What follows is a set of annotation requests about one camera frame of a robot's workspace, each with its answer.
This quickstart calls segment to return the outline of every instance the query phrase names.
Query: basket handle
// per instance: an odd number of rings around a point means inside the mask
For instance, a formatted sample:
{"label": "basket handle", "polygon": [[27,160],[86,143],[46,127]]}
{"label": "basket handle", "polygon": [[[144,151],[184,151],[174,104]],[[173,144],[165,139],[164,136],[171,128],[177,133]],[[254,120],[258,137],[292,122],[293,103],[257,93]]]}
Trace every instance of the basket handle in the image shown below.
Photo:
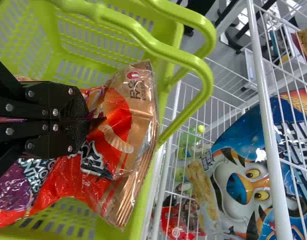
{"label": "basket handle", "polygon": [[[213,91],[213,73],[208,65],[199,57],[188,52],[174,48],[155,39],[143,26],[133,18],[107,8],[103,4],[91,3],[84,0],[47,0],[65,12],[81,14],[93,20],[95,23],[103,24],[131,35],[144,49],[153,56],[164,59],[171,63],[188,68],[197,73],[201,79],[201,91],[185,107],[185,109],[174,119],[158,138],[160,147],[180,126],[200,108],[209,98]],[[165,83],[162,87],[165,93],[169,93],[172,85],[176,82]]]}
{"label": "basket handle", "polygon": [[[205,44],[199,48],[194,55],[203,59],[209,55],[217,44],[217,33],[214,25],[203,15],[175,4],[168,0],[140,0],[144,5],[151,7],[157,13],[168,19],[190,26],[199,30],[205,38]],[[181,67],[173,76],[172,82],[175,84],[189,72],[188,68]]]}

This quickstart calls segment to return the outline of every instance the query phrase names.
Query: red logo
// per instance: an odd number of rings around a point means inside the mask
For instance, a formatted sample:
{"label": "red logo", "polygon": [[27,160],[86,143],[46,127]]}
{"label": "red logo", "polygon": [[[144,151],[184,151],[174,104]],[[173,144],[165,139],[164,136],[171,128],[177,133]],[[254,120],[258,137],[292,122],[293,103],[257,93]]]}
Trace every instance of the red logo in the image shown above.
{"label": "red logo", "polygon": [[140,77],[140,74],[136,71],[130,71],[127,73],[126,77],[130,80],[135,80]]}

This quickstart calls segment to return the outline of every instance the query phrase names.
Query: transparent plastic packaging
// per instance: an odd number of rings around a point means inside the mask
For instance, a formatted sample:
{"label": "transparent plastic packaging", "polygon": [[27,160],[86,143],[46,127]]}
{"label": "transparent plastic packaging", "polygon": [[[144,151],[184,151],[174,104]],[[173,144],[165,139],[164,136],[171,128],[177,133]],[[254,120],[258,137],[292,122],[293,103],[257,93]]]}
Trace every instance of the transparent plastic packaging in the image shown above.
{"label": "transparent plastic packaging", "polygon": [[124,230],[158,139],[156,89],[149,61],[121,69],[105,86],[81,89],[88,118],[103,120],[91,121],[77,154],[15,159],[0,178],[0,228],[75,197]]}

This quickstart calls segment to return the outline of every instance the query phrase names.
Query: lime green shopping basket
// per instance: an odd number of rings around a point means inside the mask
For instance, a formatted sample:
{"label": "lime green shopping basket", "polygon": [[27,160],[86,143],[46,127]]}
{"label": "lime green shopping basket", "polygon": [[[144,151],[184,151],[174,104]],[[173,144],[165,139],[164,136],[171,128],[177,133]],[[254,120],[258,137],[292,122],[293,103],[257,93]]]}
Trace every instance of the lime green shopping basket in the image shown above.
{"label": "lime green shopping basket", "polygon": [[[182,24],[206,37],[195,55],[179,50]],[[213,75],[202,59],[215,45],[216,31],[206,18],[167,0],[0,0],[0,61],[13,74],[91,88],[125,65],[150,59],[162,122],[172,87],[195,71],[201,91],[160,135],[159,146],[211,95]],[[175,64],[182,66],[176,74]],[[69,197],[0,229],[0,240],[145,238],[157,155],[152,162],[123,233]]]}

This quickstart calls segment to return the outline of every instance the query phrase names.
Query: snack bag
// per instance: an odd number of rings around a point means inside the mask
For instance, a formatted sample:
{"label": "snack bag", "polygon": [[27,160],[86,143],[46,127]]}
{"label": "snack bag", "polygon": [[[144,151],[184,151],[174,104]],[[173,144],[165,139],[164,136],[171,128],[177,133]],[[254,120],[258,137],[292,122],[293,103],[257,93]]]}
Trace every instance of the snack bag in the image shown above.
{"label": "snack bag", "polygon": [[307,28],[297,33],[291,33],[291,38],[298,51],[300,54],[304,55],[307,62]]}
{"label": "snack bag", "polygon": [[[270,98],[279,157],[289,161],[286,139],[293,164],[307,167],[307,94],[305,89]],[[291,108],[294,110],[294,121]],[[290,223],[294,239],[305,239],[293,176],[281,162]],[[307,182],[305,172],[293,168],[307,232]],[[260,106],[241,116],[214,143],[210,151],[194,159],[185,169],[191,183],[199,226],[208,235],[222,233],[225,239],[274,240],[275,217],[269,184]]]}
{"label": "snack bag", "polygon": [[199,206],[194,200],[168,196],[163,201],[160,227],[169,240],[193,240],[205,237],[206,234],[198,226],[197,211]]}
{"label": "snack bag", "polygon": [[81,89],[88,118],[102,121],[91,122],[77,154],[15,159],[0,178],[0,228],[75,197],[123,230],[157,143],[155,87],[151,63],[144,61],[122,69],[105,86]]}

